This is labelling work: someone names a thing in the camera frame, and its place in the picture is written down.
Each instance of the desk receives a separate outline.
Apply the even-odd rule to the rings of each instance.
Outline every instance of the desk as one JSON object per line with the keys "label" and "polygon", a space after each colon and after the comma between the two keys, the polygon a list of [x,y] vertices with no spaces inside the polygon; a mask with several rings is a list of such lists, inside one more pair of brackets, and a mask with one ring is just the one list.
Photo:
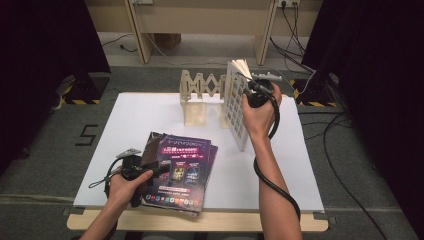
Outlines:
{"label": "desk", "polygon": [[[198,218],[187,218],[161,209],[128,209],[122,215],[118,229],[262,231],[258,214],[258,179],[252,165],[253,147],[248,141],[244,152],[238,150],[230,130],[220,126],[219,97],[207,100],[210,102],[206,103],[206,126],[185,127],[178,94],[121,93],[75,198],[74,206],[85,207],[86,210],[82,215],[71,214],[68,227],[76,230],[89,226],[99,212],[95,209],[105,204],[106,196],[103,185],[92,189],[88,185],[104,177],[115,155],[130,147],[142,149],[150,131],[156,131],[207,138],[218,146],[206,189],[204,211]],[[324,207],[307,155],[294,100],[283,98],[281,108],[285,114],[282,114],[280,129],[272,139],[276,146],[274,154],[291,195],[302,211],[302,230],[324,231],[328,227],[327,221],[313,217],[315,212],[324,212]],[[176,223],[161,226],[158,224],[161,221]]]}
{"label": "desk", "polygon": [[252,35],[256,62],[263,65],[276,0],[125,0],[142,63],[150,60],[153,33]]}

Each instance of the gray carpet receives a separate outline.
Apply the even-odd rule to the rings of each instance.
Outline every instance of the gray carpet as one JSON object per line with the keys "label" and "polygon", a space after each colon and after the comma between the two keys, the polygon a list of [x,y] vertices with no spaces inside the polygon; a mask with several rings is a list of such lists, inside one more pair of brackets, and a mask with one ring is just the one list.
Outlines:
{"label": "gray carpet", "polygon": [[[178,92],[181,68],[113,67],[98,105],[64,105],[40,128],[29,157],[14,160],[0,178],[0,239],[71,239],[81,232],[67,229],[72,200],[120,92]],[[194,74],[225,74],[225,69],[188,69]],[[287,77],[305,78],[303,74]],[[292,96],[290,86],[279,83]],[[343,108],[299,106],[300,113],[343,111]],[[330,165],[357,200],[369,211],[389,239],[417,239],[385,181],[373,168],[360,136],[347,114],[326,135],[327,160],[321,134],[335,115],[300,114],[306,145],[330,228],[305,233],[305,239],[381,239],[370,219],[337,180]],[[91,138],[80,137],[84,127]],[[123,239],[118,232],[114,239]]]}

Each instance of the power outlet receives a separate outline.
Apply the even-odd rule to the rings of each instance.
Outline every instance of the power outlet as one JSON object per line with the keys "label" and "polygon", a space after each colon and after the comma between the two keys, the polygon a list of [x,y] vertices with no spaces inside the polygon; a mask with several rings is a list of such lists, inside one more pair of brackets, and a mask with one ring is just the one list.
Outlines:
{"label": "power outlet", "polygon": [[286,8],[294,8],[294,4],[297,3],[297,7],[299,7],[300,0],[279,0],[278,7],[282,7],[281,3],[286,2]]}

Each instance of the white tabletop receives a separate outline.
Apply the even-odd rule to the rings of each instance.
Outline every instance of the white tabletop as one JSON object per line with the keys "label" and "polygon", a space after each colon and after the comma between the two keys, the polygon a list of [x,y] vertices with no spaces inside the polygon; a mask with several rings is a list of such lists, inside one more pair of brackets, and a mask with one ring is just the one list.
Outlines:
{"label": "white tabletop", "polygon": [[[212,140],[218,154],[206,189],[204,209],[258,210],[258,177],[253,170],[255,157],[250,140],[241,152],[229,129],[219,121],[219,98],[204,97],[206,126],[186,127],[179,94],[121,93],[115,103],[96,151],[74,201],[77,207],[102,207],[106,202],[104,185],[88,186],[106,175],[117,154],[135,148],[142,150],[151,131]],[[302,212],[324,211],[309,161],[303,131],[293,98],[284,97],[281,121],[272,139],[274,154],[290,194]]]}

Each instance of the book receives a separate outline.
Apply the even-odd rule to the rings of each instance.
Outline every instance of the book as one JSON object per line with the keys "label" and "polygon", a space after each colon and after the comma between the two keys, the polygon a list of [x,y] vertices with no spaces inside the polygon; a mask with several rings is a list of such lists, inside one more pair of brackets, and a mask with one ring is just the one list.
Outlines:
{"label": "book", "polygon": [[246,60],[232,60],[227,64],[224,96],[224,119],[231,130],[238,148],[244,151],[249,135],[243,124],[241,99],[243,90],[252,76]]}
{"label": "book", "polygon": [[178,210],[196,216],[204,195],[218,147],[210,140],[151,133],[143,156],[170,164],[170,172],[153,179],[142,194],[142,205]]}

